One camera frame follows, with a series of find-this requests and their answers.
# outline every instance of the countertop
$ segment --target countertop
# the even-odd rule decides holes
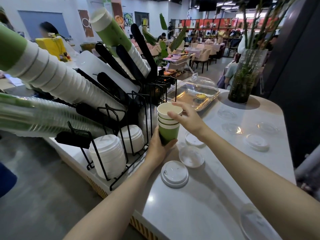
[[[230,144],[295,184],[282,110],[264,98],[255,96],[253,98],[260,103],[259,108],[237,109],[215,99],[199,114],[211,129]],[[219,110],[230,110],[237,115],[237,118],[226,121],[218,116]],[[278,128],[278,133],[262,132],[257,127],[259,122],[269,123]],[[242,134],[227,134],[222,129],[222,124],[225,123],[238,124]],[[186,129],[180,126],[177,146],[171,149],[164,162],[179,160],[179,149],[186,145],[185,134]],[[270,149],[267,152],[258,152],[245,145],[243,138],[248,134],[263,137],[269,143]],[[113,180],[107,182],[100,178],[95,169],[88,171],[80,148],[59,144],[54,138],[45,140],[59,153],[72,160],[79,170],[88,175],[106,193],[110,193],[109,185]],[[181,189],[166,186],[160,177],[161,167],[158,167],[148,180],[145,193],[139,196],[133,216],[163,240],[245,239],[238,219],[240,208],[250,203],[249,198],[207,146],[200,150],[205,163],[196,169],[188,168],[189,181]],[[142,160],[137,162],[119,183],[129,177]]]

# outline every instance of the person's right hand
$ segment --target person's right hand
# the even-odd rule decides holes
[[[210,128],[203,122],[197,112],[190,105],[182,102],[173,102],[172,104],[185,110],[182,114],[186,115],[186,117],[182,117],[173,111],[169,111],[168,116],[178,121],[187,131],[201,141],[201,137],[204,135],[205,131],[210,130]]]

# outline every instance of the counter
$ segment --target counter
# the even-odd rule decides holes
[[[211,129],[234,147],[295,184],[283,113],[273,102],[260,97],[254,98],[260,103],[259,108],[232,108],[215,99],[199,114]],[[233,121],[222,119],[217,114],[221,109],[234,112],[237,118]],[[257,127],[259,122],[273,125],[279,129],[278,133],[267,134],[261,131]],[[242,134],[227,134],[222,129],[222,124],[225,123],[238,124]],[[186,143],[185,134],[186,129],[180,126],[177,146],[170,151],[165,162],[179,160],[179,148]],[[248,134],[257,134],[266,139],[270,149],[267,152],[258,152],[245,145],[243,138]],[[94,184],[110,194],[109,185],[113,179],[107,182],[97,175],[95,169],[87,170],[87,162],[80,148],[59,144],[54,138],[45,140]],[[161,167],[158,167],[147,182],[145,193],[139,196],[133,217],[163,240],[244,240],[238,224],[239,209],[243,204],[250,203],[250,200],[211,150],[207,146],[200,150],[205,163],[196,169],[188,168],[189,181],[181,189],[166,186],[160,177]],[[140,163],[141,161],[137,162],[117,185],[124,178],[130,177]]]

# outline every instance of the vase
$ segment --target vase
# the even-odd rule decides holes
[[[252,88],[254,87],[259,69],[263,65],[268,50],[245,49],[228,95],[228,99],[234,103],[244,104],[248,101]]]

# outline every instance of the hanging television screen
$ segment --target hanging television screen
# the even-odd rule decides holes
[[[217,0],[200,0],[199,12],[215,11]]]

